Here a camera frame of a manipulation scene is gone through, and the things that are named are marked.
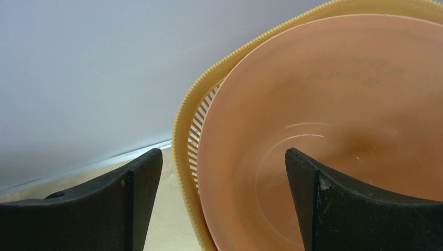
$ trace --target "white wall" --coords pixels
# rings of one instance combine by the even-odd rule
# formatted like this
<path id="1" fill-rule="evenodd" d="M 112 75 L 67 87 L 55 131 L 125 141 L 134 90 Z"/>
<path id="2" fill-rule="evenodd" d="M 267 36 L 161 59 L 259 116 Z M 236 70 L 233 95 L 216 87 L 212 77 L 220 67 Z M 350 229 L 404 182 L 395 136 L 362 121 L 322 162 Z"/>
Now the white wall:
<path id="1" fill-rule="evenodd" d="M 0 1 L 0 192 L 171 138 L 209 66 L 323 0 Z"/>

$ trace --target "gray wall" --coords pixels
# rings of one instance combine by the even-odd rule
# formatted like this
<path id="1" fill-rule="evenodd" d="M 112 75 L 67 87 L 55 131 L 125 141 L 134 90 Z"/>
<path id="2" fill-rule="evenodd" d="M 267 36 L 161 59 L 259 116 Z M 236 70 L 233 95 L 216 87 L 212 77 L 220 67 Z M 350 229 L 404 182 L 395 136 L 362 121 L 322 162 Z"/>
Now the gray wall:
<path id="1" fill-rule="evenodd" d="M 0 1 L 0 191 L 171 138 L 209 66 L 322 0 Z"/>

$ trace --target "orange plastic bowl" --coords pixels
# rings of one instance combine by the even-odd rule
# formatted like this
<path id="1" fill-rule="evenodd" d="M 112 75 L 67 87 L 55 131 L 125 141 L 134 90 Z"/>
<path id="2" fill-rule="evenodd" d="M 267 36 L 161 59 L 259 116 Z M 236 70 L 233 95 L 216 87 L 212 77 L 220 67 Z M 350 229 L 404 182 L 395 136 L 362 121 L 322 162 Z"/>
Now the orange plastic bowl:
<path id="1" fill-rule="evenodd" d="M 322 161 L 336 148 L 331 128 L 441 91 L 442 66 L 443 26 L 390 15 L 321 19 L 254 49 L 219 88 L 199 142 L 200 198 L 218 249 L 303 250 L 285 151 Z M 437 166 L 397 176 L 358 157 L 325 164 L 384 189 L 443 199 Z"/>

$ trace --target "plastic basket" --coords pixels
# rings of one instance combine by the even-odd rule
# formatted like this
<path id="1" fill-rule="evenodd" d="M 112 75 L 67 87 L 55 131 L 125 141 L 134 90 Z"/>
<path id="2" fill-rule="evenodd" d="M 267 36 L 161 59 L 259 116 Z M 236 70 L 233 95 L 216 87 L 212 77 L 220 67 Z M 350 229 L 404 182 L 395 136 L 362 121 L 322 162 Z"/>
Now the plastic basket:
<path id="1" fill-rule="evenodd" d="M 443 24 L 443 5 L 429 0 L 335 0 L 320 5 L 248 42 L 206 70 L 192 85 L 178 111 L 172 136 L 176 173 L 184 203 L 199 244 L 217 250 L 203 215 L 197 184 L 199 138 L 206 112 L 234 66 L 269 38 L 309 21 L 349 14 L 392 14 Z"/>

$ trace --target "beige floor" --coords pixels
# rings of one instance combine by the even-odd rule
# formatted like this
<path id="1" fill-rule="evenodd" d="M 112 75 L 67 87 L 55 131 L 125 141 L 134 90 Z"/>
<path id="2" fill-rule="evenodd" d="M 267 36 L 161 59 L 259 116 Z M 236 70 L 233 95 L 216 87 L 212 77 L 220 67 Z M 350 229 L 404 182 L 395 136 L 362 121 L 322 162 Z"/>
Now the beige floor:
<path id="1" fill-rule="evenodd" d="M 145 251 L 201 250 L 192 230 L 177 177 L 171 150 L 163 151 L 164 164 L 154 209 L 146 237 Z M 64 178 L 41 186 L 0 196 L 0 202 L 20 199 L 42 199 L 53 192 L 76 186 L 126 163 L 104 167 L 91 172 Z"/>

